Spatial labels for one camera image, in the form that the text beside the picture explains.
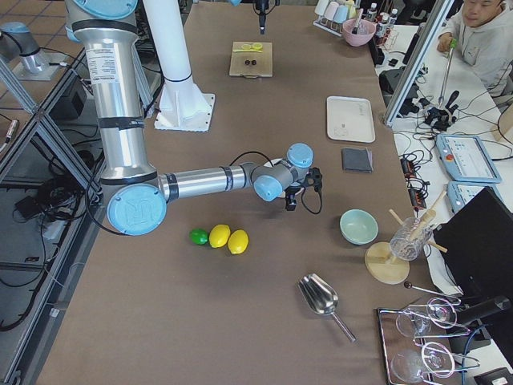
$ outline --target warning label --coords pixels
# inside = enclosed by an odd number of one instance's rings
[[[86,55],[92,84],[119,82],[113,48],[87,50]]]

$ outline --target wooden round base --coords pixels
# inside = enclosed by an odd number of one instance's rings
[[[395,257],[390,243],[374,243],[366,252],[366,266],[374,278],[389,285],[401,283],[408,277],[410,263]]]

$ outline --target white hoodie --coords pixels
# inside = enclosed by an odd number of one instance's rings
[[[513,61],[513,10],[504,3],[500,14],[476,28],[465,26],[460,10],[440,35],[446,32],[458,40],[463,59],[472,66],[490,95],[501,95]]]

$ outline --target man's hand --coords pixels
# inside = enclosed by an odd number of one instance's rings
[[[436,47],[440,52],[448,52],[450,49],[450,42],[452,41],[452,33],[446,32],[438,38],[438,45]]]

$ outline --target blue joint cap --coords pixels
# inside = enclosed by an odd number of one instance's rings
[[[107,20],[120,20],[137,7],[137,0],[74,0],[75,4],[91,16]]]
[[[156,229],[166,216],[163,193],[151,184],[120,189],[107,206],[107,217],[121,233],[143,235]]]
[[[253,182],[255,192],[260,198],[266,202],[270,202],[275,198],[278,198],[283,192],[283,187],[278,179],[270,175],[260,175]]]
[[[72,42],[80,43],[80,40],[77,39],[71,28],[66,27],[66,35],[67,38],[70,39]]]
[[[28,26],[22,22],[6,22],[0,26],[0,30],[8,32],[10,34],[25,34],[30,32]]]
[[[295,143],[287,151],[287,159],[298,168],[308,168],[313,163],[313,151],[304,143]]]

